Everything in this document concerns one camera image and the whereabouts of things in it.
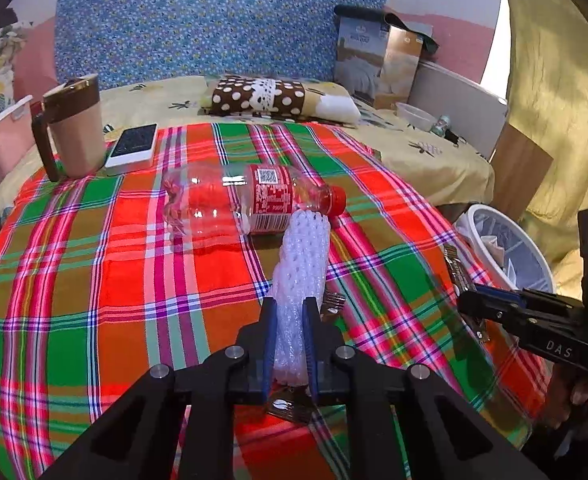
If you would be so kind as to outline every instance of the red label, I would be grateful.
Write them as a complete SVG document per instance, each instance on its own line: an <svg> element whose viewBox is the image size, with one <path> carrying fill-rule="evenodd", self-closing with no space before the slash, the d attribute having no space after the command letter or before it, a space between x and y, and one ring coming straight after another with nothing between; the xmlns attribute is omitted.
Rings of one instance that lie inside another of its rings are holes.
<svg viewBox="0 0 588 480"><path fill-rule="evenodd" d="M252 171L252 215L250 232L285 231L293 210L290 172L282 166L250 165Z"/></svg>

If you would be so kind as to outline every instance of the beige mug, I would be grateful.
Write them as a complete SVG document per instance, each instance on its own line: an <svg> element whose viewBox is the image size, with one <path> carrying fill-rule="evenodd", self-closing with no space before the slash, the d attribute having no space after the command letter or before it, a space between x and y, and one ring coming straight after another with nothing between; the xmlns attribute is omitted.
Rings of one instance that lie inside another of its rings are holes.
<svg viewBox="0 0 588 480"><path fill-rule="evenodd" d="M52 182L58 182L48 126L68 177L81 178L103 166L105 141L96 74L71 79L46 92L42 111L32 118L32 133L45 171Z"/></svg>

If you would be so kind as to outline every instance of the trash can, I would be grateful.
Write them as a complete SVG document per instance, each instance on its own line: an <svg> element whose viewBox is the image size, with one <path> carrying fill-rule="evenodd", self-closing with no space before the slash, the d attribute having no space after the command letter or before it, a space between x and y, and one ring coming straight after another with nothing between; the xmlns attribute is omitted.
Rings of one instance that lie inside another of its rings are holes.
<svg viewBox="0 0 588 480"><path fill-rule="evenodd" d="M507 290L531 288L543 292L556 291L552 272L536 244L519 225L500 211L482 204L474 204L454 227L470 243L476 257L490 273L497 286ZM505 250L503 268L492 257L481 236L496 236ZM510 265L514 272L508 277Z"/></svg>

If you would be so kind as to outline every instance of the yellow curtain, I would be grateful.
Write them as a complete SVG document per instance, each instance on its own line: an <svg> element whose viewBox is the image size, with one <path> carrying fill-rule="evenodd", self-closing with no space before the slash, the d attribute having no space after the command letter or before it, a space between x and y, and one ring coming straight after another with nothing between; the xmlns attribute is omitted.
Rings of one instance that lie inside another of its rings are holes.
<svg viewBox="0 0 588 480"><path fill-rule="evenodd" d="M554 272L581 297L576 214L588 207L588 23L571 0L508 0L509 123L554 163L521 221Z"/></svg>

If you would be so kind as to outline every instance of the brown polka dot pillow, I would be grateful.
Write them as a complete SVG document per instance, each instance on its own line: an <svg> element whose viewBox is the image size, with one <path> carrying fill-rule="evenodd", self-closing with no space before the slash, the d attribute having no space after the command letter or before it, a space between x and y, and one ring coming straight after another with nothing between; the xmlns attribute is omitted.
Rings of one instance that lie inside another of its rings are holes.
<svg viewBox="0 0 588 480"><path fill-rule="evenodd" d="M209 85L202 102L211 115L356 124L359 109L335 83L228 75Z"/></svg>

